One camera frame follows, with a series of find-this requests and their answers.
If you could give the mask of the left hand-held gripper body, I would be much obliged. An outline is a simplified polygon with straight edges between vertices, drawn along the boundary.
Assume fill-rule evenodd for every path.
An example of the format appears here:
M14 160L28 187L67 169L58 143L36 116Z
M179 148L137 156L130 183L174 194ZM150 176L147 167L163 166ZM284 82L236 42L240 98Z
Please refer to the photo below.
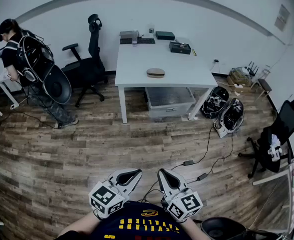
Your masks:
M129 200L129 196L109 182L98 182L88 194L89 204L99 219L106 219L119 211Z

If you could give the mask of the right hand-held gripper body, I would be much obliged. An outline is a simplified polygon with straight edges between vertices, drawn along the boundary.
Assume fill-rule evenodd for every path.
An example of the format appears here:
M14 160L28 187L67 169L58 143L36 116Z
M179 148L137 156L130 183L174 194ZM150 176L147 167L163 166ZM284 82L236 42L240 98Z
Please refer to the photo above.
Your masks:
M167 212L177 222L184 222L203 207L198 193L193 191L190 187L165 197L165 202L168 204L166 207Z

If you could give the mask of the tan glasses case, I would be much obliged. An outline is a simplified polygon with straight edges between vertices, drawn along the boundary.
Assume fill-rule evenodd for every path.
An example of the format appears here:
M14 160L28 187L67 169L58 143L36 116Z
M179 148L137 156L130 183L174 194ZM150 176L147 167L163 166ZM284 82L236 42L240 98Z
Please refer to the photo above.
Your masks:
M149 68L146 74L150 78L163 78L165 76L165 71L160 68Z

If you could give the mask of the person's left forearm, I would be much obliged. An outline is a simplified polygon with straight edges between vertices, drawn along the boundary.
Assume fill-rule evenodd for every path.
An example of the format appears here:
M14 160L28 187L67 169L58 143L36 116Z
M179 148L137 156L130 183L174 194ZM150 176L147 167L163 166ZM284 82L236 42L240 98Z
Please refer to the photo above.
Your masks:
M60 237L69 231L89 235L95 230L100 222L101 220L94 214L94 211L91 211L81 219L64 228L58 236Z

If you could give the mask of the person's right forearm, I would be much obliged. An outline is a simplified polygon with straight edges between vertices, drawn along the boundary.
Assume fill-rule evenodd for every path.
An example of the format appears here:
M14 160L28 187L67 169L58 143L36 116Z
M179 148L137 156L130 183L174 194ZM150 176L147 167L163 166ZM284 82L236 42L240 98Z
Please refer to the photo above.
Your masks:
M198 228L191 218L187 218L184 222L180 223L180 225L192 240L211 240L200 228Z

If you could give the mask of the black open box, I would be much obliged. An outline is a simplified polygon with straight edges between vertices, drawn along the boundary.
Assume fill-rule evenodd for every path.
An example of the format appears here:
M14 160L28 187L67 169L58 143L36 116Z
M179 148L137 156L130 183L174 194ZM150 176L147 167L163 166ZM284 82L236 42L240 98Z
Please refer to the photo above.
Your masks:
M174 43L177 43L177 42L170 42L169 43L169 50L171 53L177 53L177 54L186 54L186 55L189 55L191 53L191 47L189 46L189 44L187 44L187 46L185 47L179 47L177 45L174 45Z

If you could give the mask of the person's dark jersey torso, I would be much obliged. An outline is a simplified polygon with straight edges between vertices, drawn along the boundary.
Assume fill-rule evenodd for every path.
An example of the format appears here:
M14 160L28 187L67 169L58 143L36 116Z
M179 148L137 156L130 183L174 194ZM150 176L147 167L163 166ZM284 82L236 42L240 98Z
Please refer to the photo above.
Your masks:
M89 234L69 231L55 240L192 240L162 207L128 201Z

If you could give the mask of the black dome shell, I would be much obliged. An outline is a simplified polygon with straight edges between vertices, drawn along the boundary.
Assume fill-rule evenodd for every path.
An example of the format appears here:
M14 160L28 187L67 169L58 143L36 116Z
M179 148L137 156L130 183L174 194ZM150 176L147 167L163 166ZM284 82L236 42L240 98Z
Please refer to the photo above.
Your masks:
M211 240L242 240L246 228L237 221L226 217L212 217L201 223L202 231Z

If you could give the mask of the small white box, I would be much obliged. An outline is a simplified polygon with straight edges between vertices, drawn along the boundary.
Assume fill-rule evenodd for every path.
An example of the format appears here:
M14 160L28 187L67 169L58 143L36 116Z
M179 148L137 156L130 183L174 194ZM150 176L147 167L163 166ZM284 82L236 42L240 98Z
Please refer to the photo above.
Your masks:
M220 120L217 119L214 123L213 126L217 132L217 134L219 135L220 138L223 138L224 136L226 136L228 134L227 129L225 128L224 123Z

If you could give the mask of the grey storage bin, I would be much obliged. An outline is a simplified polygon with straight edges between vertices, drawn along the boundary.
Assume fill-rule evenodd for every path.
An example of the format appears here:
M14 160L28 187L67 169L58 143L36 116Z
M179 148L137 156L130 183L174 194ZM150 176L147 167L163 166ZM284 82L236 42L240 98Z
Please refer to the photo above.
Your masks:
M195 103L188 87L146 87L149 116L165 118L183 116Z

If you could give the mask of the white spare hand-held gripper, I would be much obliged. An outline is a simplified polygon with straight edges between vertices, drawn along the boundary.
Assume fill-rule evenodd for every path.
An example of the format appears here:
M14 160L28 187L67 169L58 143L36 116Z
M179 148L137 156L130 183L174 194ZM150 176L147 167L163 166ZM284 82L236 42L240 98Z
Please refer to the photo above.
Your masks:
M281 142L275 134L271 136L271 144L268 150L268 154L271 156L273 162L280 160L282 154Z

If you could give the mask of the black office chair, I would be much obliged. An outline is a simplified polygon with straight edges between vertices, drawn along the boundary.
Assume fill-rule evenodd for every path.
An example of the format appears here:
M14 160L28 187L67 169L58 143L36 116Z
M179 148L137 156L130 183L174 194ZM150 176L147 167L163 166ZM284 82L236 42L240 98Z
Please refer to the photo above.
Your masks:
M271 126L265 127L257 141L254 141L251 137L247 138L253 146L254 152L252 154L239 153L239 157L254 158L255 163L252 172L248 174L248 178L252 178L256 172L257 166L261 165L261 171L270 170L274 173L278 173L282 160L287 160L290 164L294 155L292 148L288 149L286 154L280 156L277 161L272 161L272 157L268 154L268 150L271 148L272 136L275 135L280 140L280 145L283 146L294 133L294 99L292 101L284 101L280 112L277 115L276 120Z
M93 93L99 96L99 100L102 102L105 100L95 87L97 83L108 83L108 78L105 75L105 67L100 58L100 47L98 46L99 31L102 27L102 22L98 14L92 14L88 18L90 41L88 46L88 52L90 57L81 58L76 48L78 43L70 44L62 48L63 51L70 50L76 57L77 61L67 64L62 71L67 76L71 87L82 88L81 93L75 103L75 107L80 106L80 102L87 90L92 90Z

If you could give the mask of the stack of cardboard pieces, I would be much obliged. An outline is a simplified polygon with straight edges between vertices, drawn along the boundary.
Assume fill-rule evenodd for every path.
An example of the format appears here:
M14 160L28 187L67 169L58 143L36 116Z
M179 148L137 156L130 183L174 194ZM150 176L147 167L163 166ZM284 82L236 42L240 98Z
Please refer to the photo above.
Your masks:
M232 68L227 76L227 82L230 85L242 85L249 87L252 84L250 77L247 75L247 71L243 71L242 67Z

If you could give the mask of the wooden stool dark seat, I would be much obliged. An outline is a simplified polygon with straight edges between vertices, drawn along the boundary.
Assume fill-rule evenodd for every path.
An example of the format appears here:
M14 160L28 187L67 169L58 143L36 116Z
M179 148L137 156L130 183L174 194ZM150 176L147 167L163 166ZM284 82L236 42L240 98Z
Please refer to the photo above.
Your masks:
M267 97L269 95L269 93L272 91L272 88L270 87L270 85L267 83L266 78L267 76L271 73L271 71L269 69L263 69L262 72L260 73L260 75L258 76L258 78L252 83L250 89L252 89L252 87L255 84L258 84L259 87L262 89L261 94L258 96L258 98L256 99L256 101L264 94L266 93L265 97Z

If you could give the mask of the white router black antennas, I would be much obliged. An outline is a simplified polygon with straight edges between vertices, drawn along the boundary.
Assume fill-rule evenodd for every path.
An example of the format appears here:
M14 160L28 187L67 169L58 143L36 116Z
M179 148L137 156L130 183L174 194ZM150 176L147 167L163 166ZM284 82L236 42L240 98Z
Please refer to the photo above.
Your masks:
M254 77L258 70L259 70L258 65L255 65L255 63L252 61L249 63L248 66L242 67L242 72L245 75L251 76L251 77Z

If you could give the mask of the black keyboard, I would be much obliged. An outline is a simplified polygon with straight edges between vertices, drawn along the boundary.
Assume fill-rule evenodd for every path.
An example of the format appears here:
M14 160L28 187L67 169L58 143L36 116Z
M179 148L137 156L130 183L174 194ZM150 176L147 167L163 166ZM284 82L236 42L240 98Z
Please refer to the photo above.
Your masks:
M153 38L138 38L137 39L138 44L155 44L155 40ZM132 44L132 38L121 38L120 44Z

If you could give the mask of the tan cardboard box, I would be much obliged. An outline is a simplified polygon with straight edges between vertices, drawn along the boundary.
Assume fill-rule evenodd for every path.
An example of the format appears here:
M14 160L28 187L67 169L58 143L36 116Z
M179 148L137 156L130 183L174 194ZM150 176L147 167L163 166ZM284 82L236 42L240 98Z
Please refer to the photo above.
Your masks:
M121 39L131 39L134 36L139 37L139 31L137 30L128 30L128 31L121 31L120 38Z

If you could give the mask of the dark green box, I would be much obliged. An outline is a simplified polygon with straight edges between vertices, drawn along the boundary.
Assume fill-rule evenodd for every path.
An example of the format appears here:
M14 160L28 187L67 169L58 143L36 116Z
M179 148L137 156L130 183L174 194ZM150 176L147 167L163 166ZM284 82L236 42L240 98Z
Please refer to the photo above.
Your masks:
M176 39L175 35L169 31L156 31L155 36L158 40L174 41Z

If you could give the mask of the white side desk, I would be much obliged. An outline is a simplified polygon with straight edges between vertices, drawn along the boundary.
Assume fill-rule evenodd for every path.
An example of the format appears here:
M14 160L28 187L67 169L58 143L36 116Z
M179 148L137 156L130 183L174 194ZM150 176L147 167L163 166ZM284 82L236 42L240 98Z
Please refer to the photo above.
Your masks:
M15 100L15 98L11 95L11 93L7 90L4 82L6 80L9 80L9 77L7 75L7 71L4 71L3 73L0 74L0 87L4 91L4 93L7 95L7 97L12 101L12 105L10 106L10 109L15 109L19 107L19 103Z

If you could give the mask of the wall poster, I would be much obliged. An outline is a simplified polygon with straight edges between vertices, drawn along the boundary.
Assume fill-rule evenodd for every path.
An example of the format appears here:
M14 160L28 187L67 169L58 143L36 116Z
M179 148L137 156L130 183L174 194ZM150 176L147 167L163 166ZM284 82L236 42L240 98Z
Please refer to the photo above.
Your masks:
M280 6L276 21L275 21L275 27L277 27L280 31L284 31L288 19L290 17L290 12L287 10L287 8L282 4Z

